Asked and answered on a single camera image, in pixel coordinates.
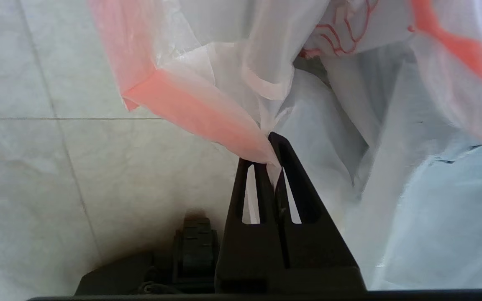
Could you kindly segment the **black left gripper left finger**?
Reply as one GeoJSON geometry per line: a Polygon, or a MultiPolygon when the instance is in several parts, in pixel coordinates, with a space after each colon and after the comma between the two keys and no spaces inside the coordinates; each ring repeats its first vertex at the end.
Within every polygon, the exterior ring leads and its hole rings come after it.
{"type": "Polygon", "coordinates": [[[215,271],[216,293],[273,293],[273,276],[285,268],[274,189],[264,164],[239,160],[215,271]],[[249,168],[256,174],[260,223],[242,221],[249,168]]]}

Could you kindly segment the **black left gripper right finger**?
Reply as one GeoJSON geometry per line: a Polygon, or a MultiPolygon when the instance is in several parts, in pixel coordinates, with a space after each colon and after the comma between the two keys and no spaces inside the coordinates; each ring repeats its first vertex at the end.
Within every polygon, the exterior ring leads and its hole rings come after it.
{"type": "Polygon", "coordinates": [[[281,171],[275,188],[284,269],[272,274],[281,293],[362,293],[360,268],[287,139],[270,143],[281,171]]]}

